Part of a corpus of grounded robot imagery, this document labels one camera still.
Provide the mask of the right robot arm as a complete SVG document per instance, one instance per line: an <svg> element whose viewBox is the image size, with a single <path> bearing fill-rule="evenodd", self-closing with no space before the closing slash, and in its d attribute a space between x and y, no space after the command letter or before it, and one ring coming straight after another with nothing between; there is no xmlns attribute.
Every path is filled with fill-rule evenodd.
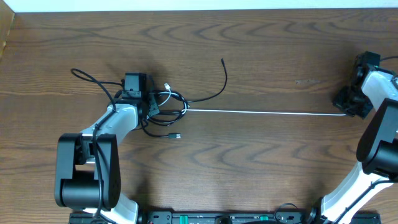
<svg viewBox="0 0 398 224"><path fill-rule="evenodd" d="M351 117L376 113L359 140L353 169L318 200L308 223L350 223L363 205L397 182L397 74L382 68L382 61L373 52L357 55L350 85L333 99L333 105Z"/></svg>

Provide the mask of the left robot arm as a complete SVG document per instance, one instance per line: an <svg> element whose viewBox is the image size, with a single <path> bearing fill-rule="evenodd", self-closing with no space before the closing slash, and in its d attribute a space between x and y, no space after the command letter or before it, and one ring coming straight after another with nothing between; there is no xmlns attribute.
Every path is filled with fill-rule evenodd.
<svg viewBox="0 0 398 224"><path fill-rule="evenodd" d="M65 133L57 145L55 202L107 223L137 223L139 207L121 192L118 146L150 111L154 81L126 73L121 90L89 128Z"/></svg>

